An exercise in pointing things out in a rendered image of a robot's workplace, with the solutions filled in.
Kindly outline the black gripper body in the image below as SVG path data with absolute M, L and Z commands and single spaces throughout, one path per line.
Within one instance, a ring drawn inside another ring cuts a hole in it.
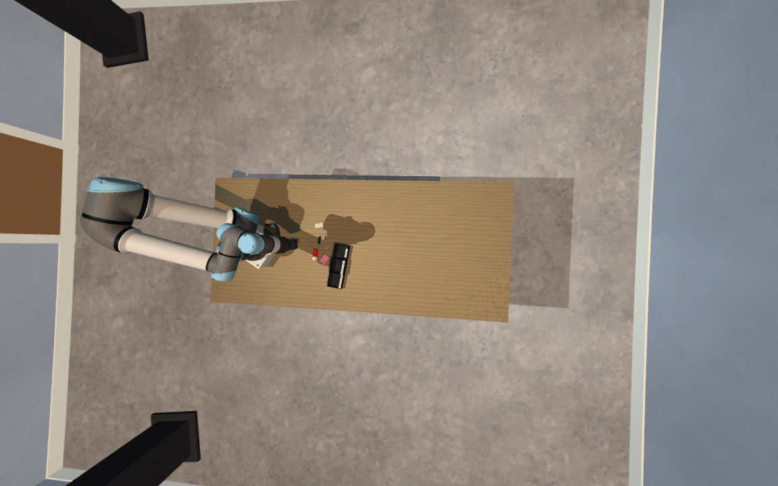
M 279 227 L 277 223 L 263 224 L 263 235 L 271 236 L 275 243 L 275 246 L 273 247 L 273 251 L 271 251 L 269 255 L 271 255 L 272 253 L 285 253 L 288 250 L 291 251 L 299 248 L 296 240 L 294 239 L 289 240 L 286 239 L 285 237 L 280 236 Z

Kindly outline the black rack of three labelled bins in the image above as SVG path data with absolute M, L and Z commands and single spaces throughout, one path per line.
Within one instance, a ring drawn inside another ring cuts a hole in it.
M 334 245 L 334 252 L 328 269 L 328 287 L 342 289 L 350 246 Z

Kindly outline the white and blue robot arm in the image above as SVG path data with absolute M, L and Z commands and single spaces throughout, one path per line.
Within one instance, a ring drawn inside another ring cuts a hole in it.
M 144 234 L 132 227 L 134 219 L 147 217 L 218 228 L 218 253 Z M 271 236 L 256 233 L 256 213 L 241 207 L 222 211 L 154 196 L 138 182 L 117 178 L 90 181 L 80 223 L 84 233 L 112 251 L 140 253 L 203 269 L 218 281 L 234 279 L 238 262 L 259 261 L 275 245 Z

